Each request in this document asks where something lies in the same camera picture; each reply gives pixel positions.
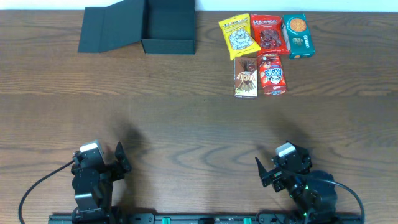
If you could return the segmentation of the teal Chunkies cookie box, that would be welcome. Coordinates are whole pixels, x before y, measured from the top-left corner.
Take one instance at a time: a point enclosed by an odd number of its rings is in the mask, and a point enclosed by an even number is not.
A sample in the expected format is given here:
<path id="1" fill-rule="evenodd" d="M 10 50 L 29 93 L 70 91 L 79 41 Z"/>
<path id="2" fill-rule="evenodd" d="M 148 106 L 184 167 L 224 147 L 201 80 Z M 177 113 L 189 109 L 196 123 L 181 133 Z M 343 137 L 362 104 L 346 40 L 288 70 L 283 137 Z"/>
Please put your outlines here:
<path id="1" fill-rule="evenodd" d="M 289 59 L 310 58 L 315 54 L 310 28 L 304 13 L 283 15 L 282 34 L 289 51 Z"/>

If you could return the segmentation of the black gift box with lid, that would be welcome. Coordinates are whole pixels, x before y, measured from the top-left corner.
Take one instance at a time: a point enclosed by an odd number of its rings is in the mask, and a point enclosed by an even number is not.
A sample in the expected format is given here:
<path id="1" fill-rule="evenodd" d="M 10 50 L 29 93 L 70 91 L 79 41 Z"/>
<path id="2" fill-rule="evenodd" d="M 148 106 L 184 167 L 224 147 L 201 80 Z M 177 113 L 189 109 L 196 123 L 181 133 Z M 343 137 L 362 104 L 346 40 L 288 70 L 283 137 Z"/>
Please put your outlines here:
<path id="1" fill-rule="evenodd" d="M 86 7 L 79 53 L 101 53 L 140 42 L 147 54 L 194 54 L 195 0 L 124 0 Z"/>

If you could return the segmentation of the red Hacks candy bag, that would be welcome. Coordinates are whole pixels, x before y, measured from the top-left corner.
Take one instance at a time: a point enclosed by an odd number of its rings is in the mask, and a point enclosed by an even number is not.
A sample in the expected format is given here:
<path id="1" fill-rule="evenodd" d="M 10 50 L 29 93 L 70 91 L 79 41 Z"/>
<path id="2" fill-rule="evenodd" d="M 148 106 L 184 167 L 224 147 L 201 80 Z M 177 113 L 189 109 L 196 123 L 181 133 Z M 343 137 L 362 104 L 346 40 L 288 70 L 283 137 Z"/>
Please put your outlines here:
<path id="1" fill-rule="evenodd" d="M 282 36 L 282 21 L 279 16 L 251 14 L 254 38 L 261 47 L 260 54 L 287 54 L 289 50 Z"/>

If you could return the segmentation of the yellow Hacks candy bag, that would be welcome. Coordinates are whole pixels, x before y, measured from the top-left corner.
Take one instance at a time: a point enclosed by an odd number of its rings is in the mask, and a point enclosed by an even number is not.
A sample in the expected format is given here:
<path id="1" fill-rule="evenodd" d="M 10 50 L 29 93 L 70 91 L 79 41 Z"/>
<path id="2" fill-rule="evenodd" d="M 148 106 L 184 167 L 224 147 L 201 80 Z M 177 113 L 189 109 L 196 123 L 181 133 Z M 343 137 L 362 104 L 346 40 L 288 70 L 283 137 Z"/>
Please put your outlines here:
<path id="1" fill-rule="evenodd" d="M 239 14 L 218 23 L 229 51 L 230 60 L 260 51 L 261 47 L 251 35 L 250 15 Z"/>

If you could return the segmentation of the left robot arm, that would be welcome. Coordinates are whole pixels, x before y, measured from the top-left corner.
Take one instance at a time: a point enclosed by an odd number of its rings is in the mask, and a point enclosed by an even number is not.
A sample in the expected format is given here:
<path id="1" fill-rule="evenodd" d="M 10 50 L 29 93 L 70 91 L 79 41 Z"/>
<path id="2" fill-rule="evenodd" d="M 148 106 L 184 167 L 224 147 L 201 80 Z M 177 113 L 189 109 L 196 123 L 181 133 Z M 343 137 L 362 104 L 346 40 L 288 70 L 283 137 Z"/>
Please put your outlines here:
<path id="1" fill-rule="evenodd" d="M 73 156 L 71 173 L 77 208 L 72 223 L 127 223 L 120 207 L 112 205 L 113 183 L 132 170 L 122 144 L 116 146 L 116 159 L 106 164 L 100 143 L 95 140 L 80 147 Z"/>

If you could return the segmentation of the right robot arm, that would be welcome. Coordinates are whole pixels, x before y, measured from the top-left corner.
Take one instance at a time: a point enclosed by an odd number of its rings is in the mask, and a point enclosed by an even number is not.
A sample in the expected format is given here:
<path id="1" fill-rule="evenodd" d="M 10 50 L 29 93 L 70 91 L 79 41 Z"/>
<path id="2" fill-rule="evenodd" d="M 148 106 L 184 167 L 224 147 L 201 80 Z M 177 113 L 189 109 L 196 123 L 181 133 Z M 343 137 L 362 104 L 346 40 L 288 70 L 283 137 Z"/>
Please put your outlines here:
<path id="1" fill-rule="evenodd" d="M 324 171 L 311 171 L 308 149 L 287 141 L 275 150 L 274 168 L 267 171 L 256 159 L 262 185 L 275 192 L 286 190 L 298 207 L 298 214 L 286 223 L 341 223 L 336 214 L 337 193 L 333 176 Z"/>

